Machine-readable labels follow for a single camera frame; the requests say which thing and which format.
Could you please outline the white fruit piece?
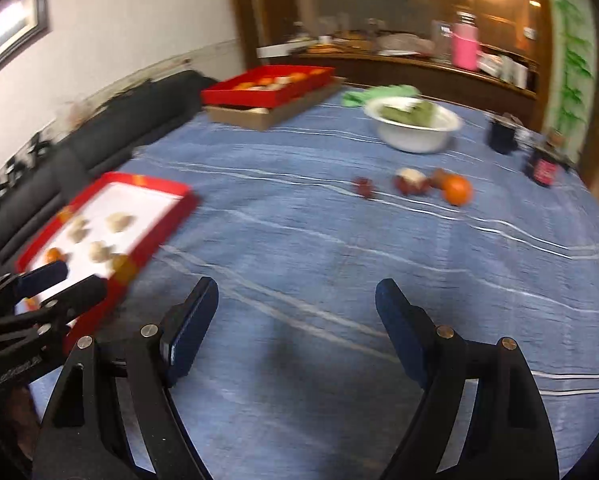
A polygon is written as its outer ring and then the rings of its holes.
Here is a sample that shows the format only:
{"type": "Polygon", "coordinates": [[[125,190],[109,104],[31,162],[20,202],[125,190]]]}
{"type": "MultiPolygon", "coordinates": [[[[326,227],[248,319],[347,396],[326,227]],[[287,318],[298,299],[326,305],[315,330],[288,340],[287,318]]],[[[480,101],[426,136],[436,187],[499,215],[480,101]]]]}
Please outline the white fruit piece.
{"type": "Polygon", "coordinates": [[[90,244],[89,257],[95,263],[103,263],[114,257],[114,249],[98,240],[90,244]]]}
{"type": "Polygon", "coordinates": [[[110,232],[119,233],[129,228],[136,217],[125,212],[115,212],[106,218],[106,226],[110,232]]]}
{"type": "Polygon", "coordinates": [[[394,185],[404,196],[423,195],[429,190],[429,178],[419,170],[403,168],[395,174],[394,185]]]}

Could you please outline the orange tangerine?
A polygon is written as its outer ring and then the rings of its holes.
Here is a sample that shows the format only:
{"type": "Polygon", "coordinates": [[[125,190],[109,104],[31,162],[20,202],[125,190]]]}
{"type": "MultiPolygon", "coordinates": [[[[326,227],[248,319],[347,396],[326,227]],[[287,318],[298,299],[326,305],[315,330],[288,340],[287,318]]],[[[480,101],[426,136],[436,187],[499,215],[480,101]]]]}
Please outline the orange tangerine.
{"type": "Polygon", "coordinates": [[[68,259],[68,255],[60,250],[57,247],[51,247],[44,253],[44,262],[52,263],[57,261],[66,262],[68,259]]]}
{"type": "Polygon", "coordinates": [[[443,187],[444,200],[455,207],[463,207],[473,198],[471,182],[459,174],[449,174],[445,177],[443,187]]]}

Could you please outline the red box with fruits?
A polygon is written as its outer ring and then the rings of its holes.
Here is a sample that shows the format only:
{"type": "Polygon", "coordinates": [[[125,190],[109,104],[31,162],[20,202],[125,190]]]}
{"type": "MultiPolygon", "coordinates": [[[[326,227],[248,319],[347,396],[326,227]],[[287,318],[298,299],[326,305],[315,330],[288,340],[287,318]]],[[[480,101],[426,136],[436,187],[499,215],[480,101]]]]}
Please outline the red box with fruits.
{"type": "Polygon", "coordinates": [[[334,68],[266,65],[220,81],[202,91],[204,105],[275,108],[331,84],[334,68]]]}

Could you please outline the red tray white bottom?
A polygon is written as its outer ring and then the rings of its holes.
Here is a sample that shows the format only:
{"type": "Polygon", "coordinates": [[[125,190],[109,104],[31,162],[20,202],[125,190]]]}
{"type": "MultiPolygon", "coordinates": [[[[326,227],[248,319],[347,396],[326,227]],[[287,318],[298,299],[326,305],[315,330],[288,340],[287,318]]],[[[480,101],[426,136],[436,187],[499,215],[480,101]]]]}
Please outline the red tray white bottom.
{"type": "Polygon", "coordinates": [[[44,253],[51,247],[68,255],[68,275],[64,281],[27,301],[27,309],[39,309],[63,289],[95,274],[107,281],[106,298],[69,323],[64,351],[82,336],[92,336],[112,312],[130,284],[150,261],[162,243],[200,206],[200,195],[188,185],[144,174],[106,172],[42,226],[15,262],[15,270],[27,272],[45,264],[44,253]],[[119,233],[110,232],[106,218],[115,212],[133,214],[136,219],[119,233]],[[90,221],[90,233],[72,244],[67,231],[77,217],[90,221]],[[92,242],[101,240],[114,249],[114,257],[95,263],[89,257],[92,242]]]}

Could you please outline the blue plaid tablecloth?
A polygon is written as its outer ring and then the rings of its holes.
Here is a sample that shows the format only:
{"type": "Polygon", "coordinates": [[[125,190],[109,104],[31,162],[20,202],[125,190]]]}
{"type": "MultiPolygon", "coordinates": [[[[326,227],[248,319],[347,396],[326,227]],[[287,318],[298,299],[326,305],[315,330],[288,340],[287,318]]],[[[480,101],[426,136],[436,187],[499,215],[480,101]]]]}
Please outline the blue plaid tablecloth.
{"type": "Polygon", "coordinates": [[[178,181],[202,203],[158,249],[98,340],[158,321],[204,275],[219,307],[172,396],[218,479],[374,479],[420,399],[377,315],[392,278],[467,339],[521,346],[561,471],[599,431],[599,205],[572,172],[551,188],[495,153],[461,110],[447,151],[388,148],[362,110],[331,99],[265,132],[198,115],[126,170],[178,181]],[[467,178],[463,207],[401,194],[400,169],[467,178]],[[374,184],[373,200],[354,189],[374,184]]]}

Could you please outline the black leather sofa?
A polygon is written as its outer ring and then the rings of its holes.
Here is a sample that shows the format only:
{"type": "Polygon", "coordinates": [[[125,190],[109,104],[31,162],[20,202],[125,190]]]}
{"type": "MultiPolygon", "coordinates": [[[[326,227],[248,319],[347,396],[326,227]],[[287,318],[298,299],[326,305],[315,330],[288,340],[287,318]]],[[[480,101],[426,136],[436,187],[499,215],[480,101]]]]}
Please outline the black leather sofa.
{"type": "Polygon", "coordinates": [[[202,109],[214,78],[196,70],[140,84],[111,99],[100,113],[55,143],[12,188],[0,184],[0,275],[62,208],[106,172],[189,122],[202,109]]]}

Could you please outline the orange tangerine on table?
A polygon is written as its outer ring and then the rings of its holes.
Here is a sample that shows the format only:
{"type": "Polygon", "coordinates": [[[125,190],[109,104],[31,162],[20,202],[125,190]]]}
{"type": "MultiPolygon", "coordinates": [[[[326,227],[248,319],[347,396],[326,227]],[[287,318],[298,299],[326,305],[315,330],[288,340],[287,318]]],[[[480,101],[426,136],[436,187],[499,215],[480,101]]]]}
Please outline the orange tangerine on table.
{"type": "Polygon", "coordinates": [[[449,174],[445,177],[443,187],[444,200],[455,207],[463,207],[473,198],[471,182],[459,174],[449,174]]]}

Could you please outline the brown longan on table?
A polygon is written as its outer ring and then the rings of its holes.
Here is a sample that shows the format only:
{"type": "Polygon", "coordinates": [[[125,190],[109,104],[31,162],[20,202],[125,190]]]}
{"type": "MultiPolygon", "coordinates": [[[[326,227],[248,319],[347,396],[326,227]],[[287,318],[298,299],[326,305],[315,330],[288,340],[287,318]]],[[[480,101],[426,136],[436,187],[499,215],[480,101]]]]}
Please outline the brown longan on table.
{"type": "Polygon", "coordinates": [[[450,174],[448,171],[441,168],[437,168],[429,176],[429,185],[432,188],[437,188],[437,190],[442,190],[445,187],[446,180],[449,176],[450,174]]]}

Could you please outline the red jujube date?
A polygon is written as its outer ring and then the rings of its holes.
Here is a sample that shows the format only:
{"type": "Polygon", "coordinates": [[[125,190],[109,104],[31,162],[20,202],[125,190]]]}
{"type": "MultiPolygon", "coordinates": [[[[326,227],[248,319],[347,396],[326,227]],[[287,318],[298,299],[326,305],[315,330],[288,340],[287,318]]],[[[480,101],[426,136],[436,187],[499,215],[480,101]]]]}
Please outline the red jujube date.
{"type": "Polygon", "coordinates": [[[355,192],[365,200],[373,200],[375,191],[374,184],[368,178],[356,178],[354,180],[355,192]]]}

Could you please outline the black red labelled jar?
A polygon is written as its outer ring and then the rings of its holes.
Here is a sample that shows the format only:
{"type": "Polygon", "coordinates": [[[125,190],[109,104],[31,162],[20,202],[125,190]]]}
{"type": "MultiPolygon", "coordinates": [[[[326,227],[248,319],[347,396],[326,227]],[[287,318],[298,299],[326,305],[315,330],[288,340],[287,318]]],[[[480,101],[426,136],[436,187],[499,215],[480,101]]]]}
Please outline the black red labelled jar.
{"type": "Polygon", "coordinates": [[[537,144],[528,157],[525,174],[536,184],[551,188],[561,167],[562,159],[557,148],[550,144],[537,144]]]}

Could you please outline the black cup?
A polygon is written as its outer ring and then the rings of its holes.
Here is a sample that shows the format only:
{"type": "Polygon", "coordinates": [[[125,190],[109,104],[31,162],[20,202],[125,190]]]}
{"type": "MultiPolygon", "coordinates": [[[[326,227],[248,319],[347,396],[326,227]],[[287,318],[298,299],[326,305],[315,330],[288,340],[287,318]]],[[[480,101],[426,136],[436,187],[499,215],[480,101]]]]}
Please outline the black cup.
{"type": "Polygon", "coordinates": [[[510,155],[517,150],[516,133],[519,124],[510,115],[493,115],[487,133],[487,144],[495,152],[510,155]]]}

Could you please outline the white bowl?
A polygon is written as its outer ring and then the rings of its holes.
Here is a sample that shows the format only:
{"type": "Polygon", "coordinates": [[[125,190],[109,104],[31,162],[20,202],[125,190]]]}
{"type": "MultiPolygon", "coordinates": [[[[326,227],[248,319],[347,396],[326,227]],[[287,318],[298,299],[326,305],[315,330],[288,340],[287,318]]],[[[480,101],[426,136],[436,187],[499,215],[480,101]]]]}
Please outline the white bowl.
{"type": "Polygon", "coordinates": [[[422,98],[385,96],[363,107],[380,140],[400,152],[437,153],[462,127],[452,110],[422,98]]]}

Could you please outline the green leaves in bowl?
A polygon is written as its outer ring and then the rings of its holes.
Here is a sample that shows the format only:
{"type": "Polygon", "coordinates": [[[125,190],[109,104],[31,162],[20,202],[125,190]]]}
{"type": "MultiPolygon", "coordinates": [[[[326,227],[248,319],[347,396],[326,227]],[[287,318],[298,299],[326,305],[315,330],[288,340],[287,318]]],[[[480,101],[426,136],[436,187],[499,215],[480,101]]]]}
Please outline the green leaves in bowl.
{"type": "Polygon", "coordinates": [[[433,125],[436,108],[437,106],[429,101],[417,101],[407,108],[383,105],[380,108],[380,116],[403,125],[429,128],[433,125]]]}

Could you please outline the green cloth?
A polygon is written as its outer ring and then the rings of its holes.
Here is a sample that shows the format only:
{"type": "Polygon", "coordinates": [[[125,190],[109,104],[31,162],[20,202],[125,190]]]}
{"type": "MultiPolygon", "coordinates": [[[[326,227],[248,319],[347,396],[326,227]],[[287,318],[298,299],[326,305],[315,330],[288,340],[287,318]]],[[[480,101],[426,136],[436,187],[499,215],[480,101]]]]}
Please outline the green cloth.
{"type": "Polygon", "coordinates": [[[364,107],[369,101],[375,99],[391,98],[392,96],[403,96],[404,98],[415,98],[420,91],[410,84],[390,84],[389,86],[377,86],[365,90],[349,90],[342,94],[342,106],[364,107]]]}

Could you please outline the wooden sideboard counter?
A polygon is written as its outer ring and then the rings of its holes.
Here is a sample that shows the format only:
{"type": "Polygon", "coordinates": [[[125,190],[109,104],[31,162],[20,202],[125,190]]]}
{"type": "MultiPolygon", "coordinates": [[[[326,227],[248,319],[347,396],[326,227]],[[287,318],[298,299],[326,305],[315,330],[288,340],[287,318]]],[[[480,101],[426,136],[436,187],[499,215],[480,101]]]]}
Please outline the wooden sideboard counter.
{"type": "Polygon", "coordinates": [[[466,70],[419,52],[381,55],[359,34],[320,40],[287,41],[257,49],[264,64],[332,67],[350,84],[363,87],[411,84],[424,96],[499,114],[509,113],[523,125],[539,130],[546,101],[534,88],[523,89],[478,70],[466,70]]]}

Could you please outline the pink thermos bottle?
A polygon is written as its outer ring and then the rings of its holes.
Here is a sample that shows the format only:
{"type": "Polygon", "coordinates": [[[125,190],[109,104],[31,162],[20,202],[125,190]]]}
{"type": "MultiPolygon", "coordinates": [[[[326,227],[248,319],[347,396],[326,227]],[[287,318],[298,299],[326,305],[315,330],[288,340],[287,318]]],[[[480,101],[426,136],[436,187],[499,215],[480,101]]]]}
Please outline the pink thermos bottle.
{"type": "Polygon", "coordinates": [[[462,70],[476,72],[479,51],[478,28],[474,14],[457,12],[457,21],[452,25],[452,64],[462,70]]]}

